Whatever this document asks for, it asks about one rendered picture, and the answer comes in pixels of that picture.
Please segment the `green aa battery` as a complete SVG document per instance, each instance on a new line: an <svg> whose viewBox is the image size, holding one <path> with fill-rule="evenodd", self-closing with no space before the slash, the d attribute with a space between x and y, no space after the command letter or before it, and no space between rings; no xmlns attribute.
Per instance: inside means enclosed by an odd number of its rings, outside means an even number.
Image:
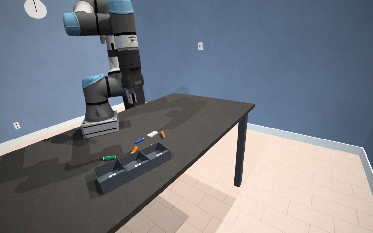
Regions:
<svg viewBox="0 0 373 233"><path fill-rule="evenodd" d="M111 159L116 159L116 155L110 155L110 156L103 157L103 160L111 160Z"/></svg>

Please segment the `white domino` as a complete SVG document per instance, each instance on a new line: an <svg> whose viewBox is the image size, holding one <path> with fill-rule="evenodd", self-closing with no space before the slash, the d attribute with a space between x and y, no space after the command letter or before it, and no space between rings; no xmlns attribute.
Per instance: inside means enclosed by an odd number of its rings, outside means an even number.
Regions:
<svg viewBox="0 0 373 233"><path fill-rule="evenodd" d="M154 136L156 134L158 134L158 132L157 131L153 131L152 133L148 134L147 136L152 137L152 136Z"/></svg>

